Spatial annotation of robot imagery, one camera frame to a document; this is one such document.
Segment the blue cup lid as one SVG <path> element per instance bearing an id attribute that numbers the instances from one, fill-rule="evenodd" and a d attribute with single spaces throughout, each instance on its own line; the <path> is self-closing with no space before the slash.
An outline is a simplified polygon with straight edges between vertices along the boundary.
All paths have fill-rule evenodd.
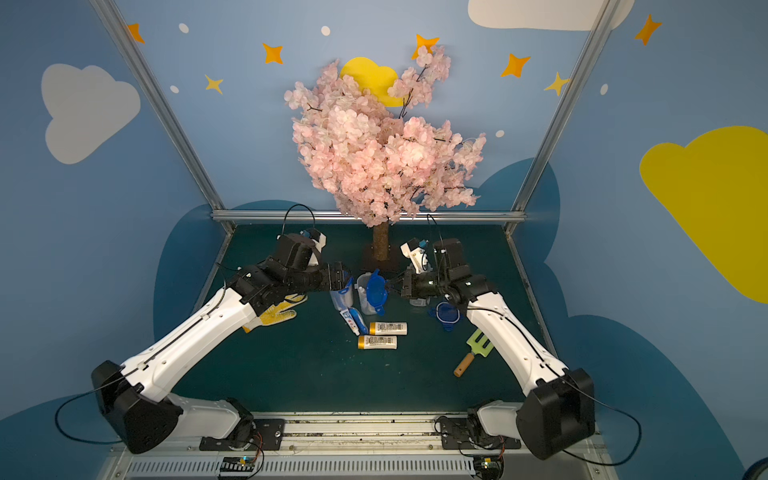
<path id="1" fill-rule="evenodd" d="M 379 270 L 371 273 L 365 287 L 366 300 L 371 309 L 380 316 L 385 314 L 385 303 L 388 299 L 387 280 L 380 275 Z"/>
<path id="2" fill-rule="evenodd" d="M 429 315 L 440 323 L 445 332 L 452 332 L 463 318 L 461 312 L 448 302 L 440 302 L 430 308 Z"/>

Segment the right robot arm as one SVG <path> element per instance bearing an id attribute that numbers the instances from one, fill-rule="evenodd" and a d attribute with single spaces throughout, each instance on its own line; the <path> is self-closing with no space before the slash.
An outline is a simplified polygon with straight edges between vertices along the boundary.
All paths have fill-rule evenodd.
<path id="1" fill-rule="evenodd" d="M 432 246 L 433 268 L 425 267 L 425 243 L 411 239 L 401 252 L 407 267 L 401 296 L 435 297 L 454 306 L 488 338 L 508 365 L 525 400 L 518 408 L 491 402 L 477 410 L 491 436 L 518 434 L 540 460 L 565 451 L 595 433 L 594 382 L 582 369 L 569 369 L 515 317 L 494 284 L 474 274 L 455 238 Z"/>

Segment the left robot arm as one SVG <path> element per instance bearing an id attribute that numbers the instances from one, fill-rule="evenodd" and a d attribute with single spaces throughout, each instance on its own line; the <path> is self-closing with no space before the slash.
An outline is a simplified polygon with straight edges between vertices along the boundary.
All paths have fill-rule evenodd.
<path id="1" fill-rule="evenodd" d="M 105 361 L 93 370 L 99 411 L 128 451 L 146 453 L 171 438 L 255 449 L 254 418 L 239 402 L 186 398 L 173 389 L 236 330 L 272 325 L 270 312 L 287 297 L 345 287 L 343 264 L 322 259 L 326 242 L 315 228 L 280 235 L 272 255 L 239 269 L 161 340 L 121 364 Z"/>

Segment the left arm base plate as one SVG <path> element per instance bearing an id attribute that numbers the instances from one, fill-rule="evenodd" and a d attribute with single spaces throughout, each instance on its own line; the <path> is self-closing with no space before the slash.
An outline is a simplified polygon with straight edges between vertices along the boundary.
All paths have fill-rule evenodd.
<path id="1" fill-rule="evenodd" d="M 277 451 L 280 449 L 285 421 L 283 419 L 243 419 L 226 436 L 203 437 L 200 451 Z"/>

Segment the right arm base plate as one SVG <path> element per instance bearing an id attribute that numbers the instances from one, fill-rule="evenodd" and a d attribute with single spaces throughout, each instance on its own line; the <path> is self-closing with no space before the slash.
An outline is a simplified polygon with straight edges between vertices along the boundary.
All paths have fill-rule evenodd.
<path id="1" fill-rule="evenodd" d="M 521 449 L 519 439 L 490 435 L 476 417 L 439 416 L 433 423 L 435 433 L 440 437 L 444 450 L 486 450 Z"/>

